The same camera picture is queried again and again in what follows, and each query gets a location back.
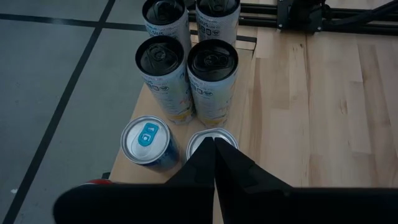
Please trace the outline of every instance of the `red object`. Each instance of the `red object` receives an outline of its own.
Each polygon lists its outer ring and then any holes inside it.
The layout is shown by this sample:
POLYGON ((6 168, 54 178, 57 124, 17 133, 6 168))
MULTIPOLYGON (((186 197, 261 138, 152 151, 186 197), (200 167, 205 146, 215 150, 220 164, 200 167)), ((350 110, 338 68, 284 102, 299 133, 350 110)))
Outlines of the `red object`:
POLYGON ((87 184, 113 184, 113 182, 108 179, 95 179, 88 181, 87 184))

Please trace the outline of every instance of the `black floor line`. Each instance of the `black floor line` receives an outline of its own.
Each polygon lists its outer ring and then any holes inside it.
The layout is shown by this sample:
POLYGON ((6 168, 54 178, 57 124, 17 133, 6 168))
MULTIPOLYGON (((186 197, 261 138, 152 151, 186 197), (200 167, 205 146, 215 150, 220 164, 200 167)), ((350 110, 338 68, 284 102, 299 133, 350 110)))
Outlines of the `black floor line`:
MULTIPOLYGON (((101 15, 101 18, 99 19, 100 25, 103 25, 105 23, 106 19, 109 16, 109 13, 112 10, 114 2, 115 2, 115 0, 108 1, 108 3, 101 15)), ((51 140, 54 136, 54 133, 57 129, 57 126, 61 120, 62 114, 65 111, 65 108, 67 107, 68 101, 72 95, 73 90, 75 89, 75 86, 80 77, 80 74, 83 71, 84 66, 86 65, 86 62, 95 46, 96 41, 98 40, 98 37, 100 36, 101 30, 102 30, 101 26, 98 26, 93 31, 93 33, 85 47, 85 50, 83 51, 83 54, 81 55, 79 62, 77 63, 75 70, 73 71, 73 73, 69 79, 67 87, 63 91, 61 99, 58 102, 57 108, 55 109, 55 112, 54 112, 53 116, 51 117, 50 123, 44 132, 43 138, 36 150, 36 153, 32 159, 32 162, 30 162, 29 168, 28 168, 27 172, 25 173, 25 176, 22 180, 21 185, 18 188, 18 192, 16 193, 14 200, 12 201, 11 206, 6 214, 6 217, 4 218, 3 224, 12 224, 15 222, 15 219, 17 218, 19 210, 21 209, 21 206, 24 203, 24 200, 29 191, 29 188, 33 183, 36 173, 40 167, 40 164, 44 158, 44 155, 47 152, 50 142, 51 142, 51 140)))
POLYGON ((10 20, 10 21, 24 21, 24 22, 41 22, 48 24, 60 24, 60 25, 70 25, 70 26, 83 26, 83 27, 96 27, 99 22, 97 21, 82 21, 76 19, 61 19, 61 18, 51 18, 43 16, 23 16, 23 15, 13 15, 0 13, 0 19, 10 20))
POLYGON ((145 25, 139 24, 122 24, 116 22, 105 22, 104 28, 108 29, 120 29, 120 30, 134 30, 134 31, 147 31, 145 25))
MULTIPOLYGON (((48 24, 61 24, 61 25, 69 25, 69 26, 83 26, 83 27, 101 27, 107 29, 120 29, 120 30, 133 30, 133 31, 144 31, 146 32, 145 25, 140 24, 125 24, 118 22, 105 22, 100 24, 100 22, 96 21, 83 21, 76 19, 61 19, 61 18, 52 18, 52 17, 42 17, 42 16, 23 16, 23 15, 13 15, 13 14, 3 14, 0 13, 0 19, 10 20, 10 21, 24 21, 24 22, 41 22, 48 24)), ((191 30, 192 35, 198 35, 197 30, 191 30)), ((246 41, 246 42, 257 42, 256 37, 247 37, 238 35, 236 36, 237 40, 246 41)))

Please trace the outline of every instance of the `pull tab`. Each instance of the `pull tab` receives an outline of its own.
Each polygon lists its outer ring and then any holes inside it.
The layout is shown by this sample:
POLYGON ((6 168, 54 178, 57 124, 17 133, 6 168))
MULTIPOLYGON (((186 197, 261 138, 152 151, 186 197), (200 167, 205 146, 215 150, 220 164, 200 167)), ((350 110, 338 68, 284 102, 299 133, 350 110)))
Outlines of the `pull tab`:
POLYGON ((224 68, 228 64, 228 57, 223 54, 212 54, 205 57, 205 64, 209 67, 224 68))
POLYGON ((224 11, 224 1, 223 0, 210 0, 209 5, 210 5, 210 9, 215 12, 223 12, 224 11))
POLYGON ((157 2, 154 7, 156 18, 162 21, 170 19, 171 16, 170 13, 172 12, 172 9, 174 9, 175 7, 176 7, 175 1, 163 0, 157 2))
POLYGON ((157 62, 161 62, 166 58, 165 49, 160 45, 152 45, 147 51, 148 54, 157 62))
POLYGON ((156 124, 146 123, 144 129, 138 136, 138 143, 141 146, 149 146, 155 138, 159 127, 156 124))

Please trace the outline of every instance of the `aluminum can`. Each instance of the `aluminum can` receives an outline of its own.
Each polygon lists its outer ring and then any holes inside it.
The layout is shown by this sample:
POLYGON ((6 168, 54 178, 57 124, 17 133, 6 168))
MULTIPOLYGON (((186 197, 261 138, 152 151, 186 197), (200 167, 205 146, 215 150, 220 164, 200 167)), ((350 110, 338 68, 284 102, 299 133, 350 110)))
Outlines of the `aluminum can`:
POLYGON ((156 172, 173 168, 180 158, 169 127, 155 116, 130 121, 122 133, 121 147, 130 161, 156 172))
POLYGON ((199 120, 207 128, 227 122, 238 71, 238 53, 222 40, 204 40, 188 56, 188 76, 199 120))
POLYGON ((240 0, 197 0, 196 12, 199 42, 219 39, 235 46, 240 0))
POLYGON ((157 36, 138 48, 136 63, 153 96, 166 117, 175 124, 185 124, 194 115, 181 43, 171 37, 157 36))
POLYGON ((188 11, 183 0, 147 0, 142 15, 151 37, 167 35, 177 39, 188 56, 192 44, 188 11))
POLYGON ((236 139, 227 130, 225 130, 223 128, 207 129, 204 131, 199 131, 191 137, 191 139, 189 140, 189 143, 188 143, 187 150, 185 151, 185 158, 184 158, 185 161, 189 160, 189 158, 193 155, 193 153, 196 151, 196 149, 198 149, 199 145, 206 137, 212 137, 213 139, 214 138, 223 138, 230 145, 232 145, 236 149, 239 149, 236 139))

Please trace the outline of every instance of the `wooden table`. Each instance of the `wooden table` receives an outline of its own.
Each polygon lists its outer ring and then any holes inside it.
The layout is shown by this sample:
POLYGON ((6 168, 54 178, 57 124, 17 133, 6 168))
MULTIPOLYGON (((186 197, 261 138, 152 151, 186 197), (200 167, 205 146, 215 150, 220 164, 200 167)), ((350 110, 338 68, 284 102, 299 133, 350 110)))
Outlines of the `wooden table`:
MULTIPOLYGON (((386 2, 327 0, 363 9, 386 2)), ((256 27, 238 33, 257 37, 254 51, 237 45, 244 49, 225 126, 243 153, 296 187, 398 187, 398 37, 256 27)), ((146 85, 132 118, 145 114, 164 119, 182 150, 205 128, 196 119, 168 122, 146 85)), ((120 151, 110 179, 162 183, 176 170, 157 174, 120 151)), ((222 223, 217 197, 214 219, 222 223)))

